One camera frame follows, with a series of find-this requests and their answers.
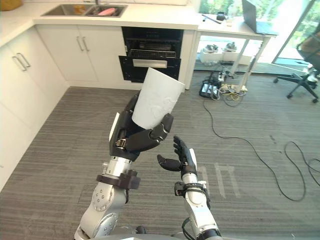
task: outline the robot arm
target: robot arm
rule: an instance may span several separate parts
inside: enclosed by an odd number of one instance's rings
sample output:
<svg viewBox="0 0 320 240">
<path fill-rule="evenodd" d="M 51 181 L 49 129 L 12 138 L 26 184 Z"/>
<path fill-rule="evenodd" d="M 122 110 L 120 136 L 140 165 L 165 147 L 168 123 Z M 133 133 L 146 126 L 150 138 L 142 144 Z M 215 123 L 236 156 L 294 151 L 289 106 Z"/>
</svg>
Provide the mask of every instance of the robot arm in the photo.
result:
<svg viewBox="0 0 320 240">
<path fill-rule="evenodd" d="M 178 137 L 174 136 L 174 152 L 178 155 L 179 161 L 157 156 L 160 166 L 169 171 L 181 172 L 182 181 L 174 185 L 174 194 L 184 198 L 184 207 L 189 218 L 184 225 L 190 221 L 192 231 L 197 240 L 222 240 L 217 223 L 210 212 L 210 200 L 205 181 L 198 181 L 196 155 L 192 148 Z"/>
<path fill-rule="evenodd" d="M 140 178 L 131 170 L 131 164 L 140 152 L 152 149 L 163 141 L 169 133 L 173 116 L 166 114 L 153 129 L 144 129 L 132 120 L 139 97 L 133 96 L 124 110 L 113 122 L 109 136 L 111 159 L 104 163 L 88 209 L 83 214 L 75 234 L 75 240 L 88 240 L 107 236 L 115 228 L 119 213 L 129 200 L 129 189 L 137 189 Z"/>
</svg>

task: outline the pink object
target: pink object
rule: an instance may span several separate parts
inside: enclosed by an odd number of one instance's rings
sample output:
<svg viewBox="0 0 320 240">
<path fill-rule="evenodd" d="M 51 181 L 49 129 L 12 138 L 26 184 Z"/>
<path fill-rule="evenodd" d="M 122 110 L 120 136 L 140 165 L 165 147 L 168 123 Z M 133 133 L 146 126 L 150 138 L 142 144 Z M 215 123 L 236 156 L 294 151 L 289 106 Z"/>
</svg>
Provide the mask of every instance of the pink object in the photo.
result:
<svg viewBox="0 0 320 240">
<path fill-rule="evenodd" d="M 106 10 L 103 10 L 101 12 L 98 13 L 98 15 L 100 16 L 111 16 L 112 14 L 114 14 L 116 11 L 116 9 L 114 7 L 108 8 Z"/>
</svg>

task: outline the cabinet door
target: cabinet door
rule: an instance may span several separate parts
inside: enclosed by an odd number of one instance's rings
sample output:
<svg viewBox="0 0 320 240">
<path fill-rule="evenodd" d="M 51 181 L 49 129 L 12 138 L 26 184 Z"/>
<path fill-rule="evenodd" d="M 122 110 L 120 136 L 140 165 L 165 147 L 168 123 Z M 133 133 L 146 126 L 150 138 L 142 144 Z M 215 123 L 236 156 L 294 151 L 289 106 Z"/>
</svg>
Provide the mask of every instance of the cabinet door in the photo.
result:
<svg viewBox="0 0 320 240">
<path fill-rule="evenodd" d="M 51 106 L 40 88 L 5 45 L 0 48 L 0 103 L 36 134 L 51 113 Z"/>
<path fill-rule="evenodd" d="M 67 81 L 97 81 L 77 25 L 41 24 L 36 28 Z"/>
<path fill-rule="evenodd" d="M 32 139 L 28 126 L 0 103 L 0 191 Z"/>
<path fill-rule="evenodd" d="M 27 67 L 27 73 L 50 100 L 53 107 L 68 84 L 33 27 L 8 43 L 11 51 Z"/>
<path fill-rule="evenodd" d="M 125 42 L 120 26 L 79 25 L 85 37 L 88 55 L 101 86 L 116 88 L 124 81 L 118 56 L 125 56 Z"/>
</svg>

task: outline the oven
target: oven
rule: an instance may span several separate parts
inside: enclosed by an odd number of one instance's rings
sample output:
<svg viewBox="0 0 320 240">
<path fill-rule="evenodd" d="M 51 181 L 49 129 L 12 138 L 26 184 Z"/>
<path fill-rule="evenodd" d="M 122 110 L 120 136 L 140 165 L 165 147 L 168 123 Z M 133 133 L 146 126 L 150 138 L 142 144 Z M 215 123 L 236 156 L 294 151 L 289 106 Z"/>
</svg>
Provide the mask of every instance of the oven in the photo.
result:
<svg viewBox="0 0 320 240">
<path fill-rule="evenodd" d="M 176 80 L 180 70 L 183 30 L 122 27 L 126 56 L 119 56 L 124 80 L 143 83 L 148 68 Z"/>
</svg>

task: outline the oven door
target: oven door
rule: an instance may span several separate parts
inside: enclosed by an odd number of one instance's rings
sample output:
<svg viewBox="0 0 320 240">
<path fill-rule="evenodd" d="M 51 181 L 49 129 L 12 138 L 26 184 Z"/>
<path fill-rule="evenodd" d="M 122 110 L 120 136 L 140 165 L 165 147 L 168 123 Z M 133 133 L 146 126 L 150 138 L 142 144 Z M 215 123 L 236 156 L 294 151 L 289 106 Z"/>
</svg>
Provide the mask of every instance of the oven door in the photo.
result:
<svg viewBox="0 0 320 240">
<path fill-rule="evenodd" d="M 178 80 L 180 58 L 147 59 L 133 56 L 119 56 L 124 80 L 133 83 L 143 83 L 148 68 L 153 68 Z"/>
</svg>

